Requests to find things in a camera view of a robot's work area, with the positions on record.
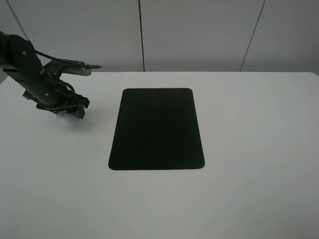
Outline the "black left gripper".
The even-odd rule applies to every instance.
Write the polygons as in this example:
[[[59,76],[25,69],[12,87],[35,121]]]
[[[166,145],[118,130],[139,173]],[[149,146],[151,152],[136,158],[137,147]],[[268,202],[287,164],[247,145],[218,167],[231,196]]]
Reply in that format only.
[[[52,113],[57,113],[56,117],[58,119],[64,119],[66,117],[66,112],[75,112],[75,116],[82,120],[85,116],[85,109],[88,108],[90,101],[88,98],[75,94],[74,96],[62,100],[62,102],[58,103],[56,106],[45,106],[40,103],[36,105],[38,110],[49,111]]]

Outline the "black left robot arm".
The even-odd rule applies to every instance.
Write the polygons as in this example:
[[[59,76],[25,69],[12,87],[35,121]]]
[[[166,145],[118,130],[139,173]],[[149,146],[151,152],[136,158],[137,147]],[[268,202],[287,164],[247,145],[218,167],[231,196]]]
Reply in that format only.
[[[23,97],[34,101],[39,110],[84,118],[90,101],[60,77],[62,74],[90,75],[85,63],[55,59],[42,65],[30,41],[1,33],[0,68],[25,89]]]

